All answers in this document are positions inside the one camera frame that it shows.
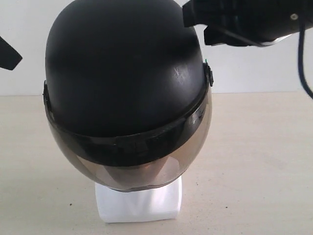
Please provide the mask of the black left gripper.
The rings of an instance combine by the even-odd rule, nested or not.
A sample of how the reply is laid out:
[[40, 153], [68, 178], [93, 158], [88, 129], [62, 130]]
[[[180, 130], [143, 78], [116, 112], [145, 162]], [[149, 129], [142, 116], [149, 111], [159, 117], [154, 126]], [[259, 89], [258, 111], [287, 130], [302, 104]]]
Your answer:
[[182, 6], [185, 27], [205, 25], [206, 46], [268, 46], [313, 26], [311, 0], [189, 0]]

